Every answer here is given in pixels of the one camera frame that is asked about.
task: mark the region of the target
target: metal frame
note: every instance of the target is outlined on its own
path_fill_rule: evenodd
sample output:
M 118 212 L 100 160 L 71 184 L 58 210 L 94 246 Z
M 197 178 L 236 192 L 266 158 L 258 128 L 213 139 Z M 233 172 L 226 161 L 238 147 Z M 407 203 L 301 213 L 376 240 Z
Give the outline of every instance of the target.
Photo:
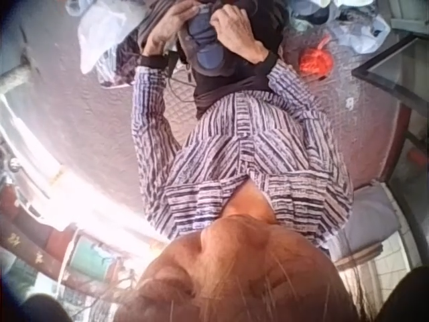
M 406 198 L 399 191 L 398 187 L 401 186 L 400 182 L 395 179 L 391 179 L 386 183 L 387 187 L 391 191 L 393 197 L 395 198 L 397 205 L 400 207 L 402 213 L 407 219 L 408 225 L 410 226 L 411 234 L 413 235 L 414 241 L 417 246 L 417 251 L 422 260 L 422 265 L 429 265 L 429 245 L 426 241 L 426 236 L 420 227 L 420 224 L 417 222 L 416 218 L 412 215 L 412 210 L 408 205 Z
M 428 36 L 410 34 L 401 39 L 398 43 L 383 51 L 382 53 L 368 60 L 366 63 L 353 69 L 351 71 L 351 74 L 359 79 L 362 79 L 372 84 L 375 87 L 378 87 L 379 89 L 388 92 L 392 96 L 402 101 L 408 107 L 417 111 L 424 117 L 427 117 L 429 114 L 429 102 L 427 102 L 420 96 L 414 94 L 409 89 L 369 71 L 369 69 L 373 68 L 375 65 L 381 64 L 382 62 L 396 55 L 400 50 L 403 50 L 405 47 L 411 45 L 412 42 L 416 39 L 424 39 L 429 41 Z

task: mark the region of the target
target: red object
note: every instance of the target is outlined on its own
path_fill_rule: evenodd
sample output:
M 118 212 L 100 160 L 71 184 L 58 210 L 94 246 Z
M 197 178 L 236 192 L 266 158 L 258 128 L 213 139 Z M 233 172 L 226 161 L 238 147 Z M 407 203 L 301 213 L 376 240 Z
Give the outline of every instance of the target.
M 413 162 L 420 168 L 425 168 L 429 165 L 428 156 L 417 148 L 412 148 L 410 151 L 408 151 L 407 158 L 409 161 Z
M 330 36 L 326 35 L 316 49 L 305 49 L 299 59 L 300 72 L 304 75 L 317 75 L 326 77 L 334 67 L 334 59 L 330 52 L 322 48 L 329 42 Z

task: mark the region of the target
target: plastic bag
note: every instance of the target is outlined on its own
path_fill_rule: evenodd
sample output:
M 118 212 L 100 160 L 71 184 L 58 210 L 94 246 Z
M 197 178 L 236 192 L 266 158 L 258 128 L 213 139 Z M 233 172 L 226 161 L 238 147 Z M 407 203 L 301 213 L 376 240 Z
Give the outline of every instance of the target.
M 325 36 L 317 48 L 306 48 L 300 55 L 300 72 L 303 75 L 316 75 L 324 78 L 329 75 L 334 67 L 334 58 L 323 47 L 330 41 L 330 36 Z
M 94 3 L 95 0 L 67 0 L 66 10 L 72 17 L 82 15 Z
M 374 0 L 334 0 L 334 3 L 337 7 L 340 5 L 346 5 L 349 7 L 363 7 L 365 5 L 370 5 Z
M 107 50 L 95 64 L 97 78 L 102 87 L 109 88 L 115 83 L 116 50 L 117 46 L 113 46 Z
M 90 72 L 97 60 L 121 43 L 145 18 L 146 6 L 127 0 L 97 0 L 78 27 L 80 70 Z
M 367 22 L 333 21 L 329 24 L 329 29 L 338 39 L 339 45 L 351 47 L 358 54 L 370 54 L 376 51 L 384 43 L 391 30 L 380 15 Z

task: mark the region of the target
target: white plastic bag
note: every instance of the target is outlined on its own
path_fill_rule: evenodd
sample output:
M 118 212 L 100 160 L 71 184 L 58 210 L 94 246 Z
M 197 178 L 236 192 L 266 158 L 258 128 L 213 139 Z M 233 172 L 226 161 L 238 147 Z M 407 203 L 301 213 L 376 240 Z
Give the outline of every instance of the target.
M 363 21 L 343 23 L 336 20 L 329 24 L 329 29 L 338 39 L 339 45 L 351 47 L 358 54 L 370 54 L 376 51 L 391 30 L 380 15 L 369 20 L 369 23 Z
M 346 5 L 348 7 L 364 7 L 372 4 L 372 2 L 374 2 L 374 0 L 334 0 L 337 7 L 340 5 Z
M 102 87 L 109 88 L 115 82 L 116 50 L 117 46 L 113 46 L 101 55 L 95 64 L 97 78 Z
M 97 0 L 78 27 L 80 70 L 90 72 L 97 60 L 121 43 L 144 19 L 146 6 L 129 0 Z
M 95 0 L 66 0 L 66 10 L 72 17 L 82 15 Z

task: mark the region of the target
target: cuff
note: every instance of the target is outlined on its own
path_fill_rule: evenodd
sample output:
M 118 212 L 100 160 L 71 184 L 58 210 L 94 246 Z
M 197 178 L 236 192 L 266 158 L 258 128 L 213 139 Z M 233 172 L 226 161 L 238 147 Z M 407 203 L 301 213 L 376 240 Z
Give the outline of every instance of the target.
M 142 56 L 140 57 L 139 66 L 149 67 L 153 69 L 166 69 L 168 65 L 168 57 L 163 55 Z
M 278 59 L 278 56 L 270 51 L 267 58 L 263 62 L 255 65 L 256 75 L 268 75 L 277 63 Z

